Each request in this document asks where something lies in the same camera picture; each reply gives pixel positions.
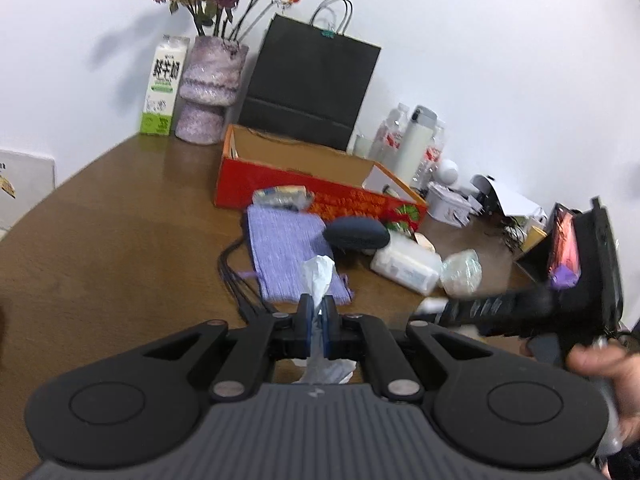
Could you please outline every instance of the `plastic bottle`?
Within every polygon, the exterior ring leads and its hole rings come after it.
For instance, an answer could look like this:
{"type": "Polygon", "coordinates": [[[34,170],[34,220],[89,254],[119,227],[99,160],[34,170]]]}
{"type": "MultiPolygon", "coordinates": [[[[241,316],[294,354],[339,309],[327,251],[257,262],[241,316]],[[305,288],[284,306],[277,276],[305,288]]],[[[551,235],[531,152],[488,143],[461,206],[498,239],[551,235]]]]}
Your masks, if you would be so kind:
{"type": "Polygon", "coordinates": [[[393,172],[403,182],[411,185],[415,172],[431,145],[438,116],[425,106],[415,107],[411,122],[402,137],[393,172]]]}
{"type": "Polygon", "coordinates": [[[374,142],[384,142],[389,146],[397,148],[400,146],[402,135],[409,124],[409,107],[402,103],[398,103],[396,108],[393,108],[388,117],[382,121],[374,142]]]}
{"type": "Polygon", "coordinates": [[[433,172],[436,170],[437,163],[442,155],[442,150],[446,142],[445,135],[446,124],[438,119],[433,129],[433,137],[424,152],[424,157],[415,171],[410,185],[415,189],[426,189],[427,184],[433,178],[433,172]]]}

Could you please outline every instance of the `white thermos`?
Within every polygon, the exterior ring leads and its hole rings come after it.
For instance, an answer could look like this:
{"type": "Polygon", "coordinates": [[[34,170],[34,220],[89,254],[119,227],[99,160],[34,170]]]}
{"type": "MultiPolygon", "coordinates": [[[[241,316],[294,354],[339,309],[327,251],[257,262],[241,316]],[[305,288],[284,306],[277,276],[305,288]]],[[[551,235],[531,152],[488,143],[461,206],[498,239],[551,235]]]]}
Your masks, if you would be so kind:
{"type": "Polygon", "coordinates": [[[437,119],[438,116],[427,107],[415,107],[409,126],[402,136],[394,164],[394,173],[406,184],[411,183],[424,157],[424,152],[433,138],[437,119]]]}

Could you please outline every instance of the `white box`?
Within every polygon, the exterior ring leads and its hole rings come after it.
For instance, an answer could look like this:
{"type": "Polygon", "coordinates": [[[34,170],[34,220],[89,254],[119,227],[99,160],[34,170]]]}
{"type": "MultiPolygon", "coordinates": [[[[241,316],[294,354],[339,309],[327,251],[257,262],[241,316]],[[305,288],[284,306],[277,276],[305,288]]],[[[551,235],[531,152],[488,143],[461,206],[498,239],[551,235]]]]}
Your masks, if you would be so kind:
{"type": "Polygon", "coordinates": [[[0,151],[0,229],[9,229],[54,190],[50,158],[0,151]]]}
{"type": "Polygon", "coordinates": [[[458,193],[436,182],[429,183],[426,202],[427,212],[439,222],[463,227],[469,223],[473,206],[458,193]]]}
{"type": "Polygon", "coordinates": [[[389,235],[389,244],[376,251],[371,270],[423,296],[429,295],[442,272],[440,255],[398,232],[389,231],[389,235]]]}

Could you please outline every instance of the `plastic bag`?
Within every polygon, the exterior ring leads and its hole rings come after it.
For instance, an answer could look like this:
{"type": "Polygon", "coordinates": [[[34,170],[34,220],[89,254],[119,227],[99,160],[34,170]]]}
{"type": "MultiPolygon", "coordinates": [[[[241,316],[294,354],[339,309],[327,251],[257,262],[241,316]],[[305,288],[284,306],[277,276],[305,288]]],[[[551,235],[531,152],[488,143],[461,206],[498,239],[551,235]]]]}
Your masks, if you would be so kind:
{"type": "Polygon", "coordinates": [[[551,288],[571,288],[580,279],[578,242],[575,239],[574,215],[567,209],[558,210],[555,218],[553,250],[549,261],[551,288]]]}
{"type": "Polygon", "coordinates": [[[450,296],[469,296],[481,281],[482,267],[475,251],[462,251],[444,260],[440,283],[450,296]]]}

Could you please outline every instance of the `white package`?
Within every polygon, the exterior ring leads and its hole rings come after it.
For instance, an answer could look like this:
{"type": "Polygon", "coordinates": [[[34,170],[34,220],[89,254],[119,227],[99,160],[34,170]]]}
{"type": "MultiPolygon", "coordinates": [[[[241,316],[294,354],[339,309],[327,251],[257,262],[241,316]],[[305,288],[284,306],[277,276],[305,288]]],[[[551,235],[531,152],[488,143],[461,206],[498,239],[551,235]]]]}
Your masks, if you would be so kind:
{"type": "Polygon", "coordinates": [[[421,247],[395,231],[388,246],[376,252],[371,270],[424,296],[437,285],[442,272],[438,253],[421,247]]]}

